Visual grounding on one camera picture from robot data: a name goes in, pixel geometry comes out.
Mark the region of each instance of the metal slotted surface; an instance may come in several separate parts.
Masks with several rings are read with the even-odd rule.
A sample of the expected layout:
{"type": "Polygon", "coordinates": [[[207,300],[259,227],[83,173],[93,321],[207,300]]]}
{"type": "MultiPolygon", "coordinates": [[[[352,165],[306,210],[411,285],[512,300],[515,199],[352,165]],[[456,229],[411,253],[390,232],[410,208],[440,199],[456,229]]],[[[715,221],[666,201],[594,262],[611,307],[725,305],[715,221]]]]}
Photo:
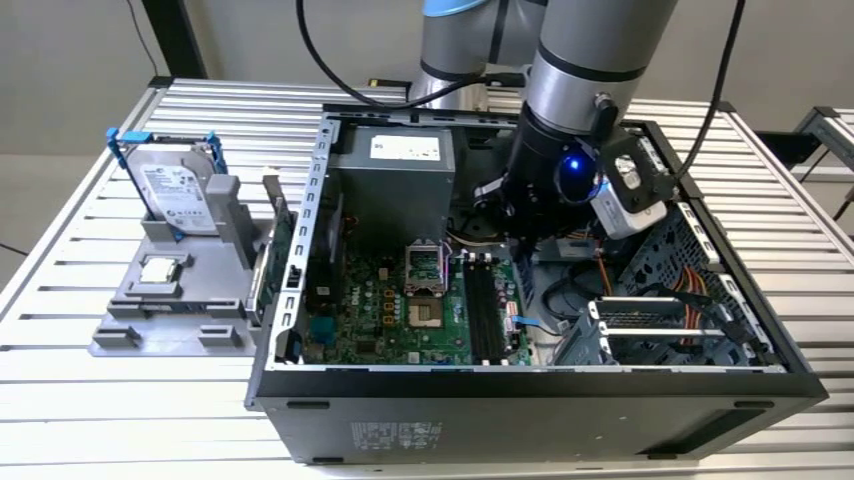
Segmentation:
{"type": "MultiPolygon", "coordinates": [[[[368,92],[387,101],[403,96],[368,92]]],[[[255,215],[271,215],[262,168],[279,170],[296,208],[324,102],[350,99],[326,87],[180,80],[147,91],[124,127],[216,130],[240,198],[255,215]]],[[[492,92],[491,108],[518,110],[515,93],[492,92]]],[[[657,121],[685,155],[705,110],[702,103],[640,100],[628,116],[657,121]]],[[[738,116],[721,114],[691,175],[830,399],[722,454],[698,463],[295,465],[270,422],[243,409],[250,358],[92,358],[85,351],[141,238],[143,206],[104,154],[0,295],[0,477],[563,478],[602,467],[596,477],[850,478],[851,246],[767,155],[738,116]]]]}

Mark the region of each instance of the sticker label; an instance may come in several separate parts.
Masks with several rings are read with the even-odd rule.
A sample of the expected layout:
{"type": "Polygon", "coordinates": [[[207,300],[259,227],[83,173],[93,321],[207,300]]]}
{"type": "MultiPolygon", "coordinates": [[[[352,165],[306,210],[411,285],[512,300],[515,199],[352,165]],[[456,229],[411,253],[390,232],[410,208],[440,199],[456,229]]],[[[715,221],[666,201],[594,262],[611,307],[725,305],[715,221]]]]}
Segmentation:
{"type": "Polygon", "coordinates": [[[436,137],[376,135],[371,139],[371,158],[379,160],[442,160],[436,137]]]}
{"type": "Polygon", "coordinates": [[[427,450],[442,435],[442,422],[352,422],[350,428],[359,450],[427,450]]]}
{"type": "Polygon", "coordinates": [[[188,234],[216,233],[196,174],[185,167],[143,165],[148,191],[169,225],[188,234]]]}

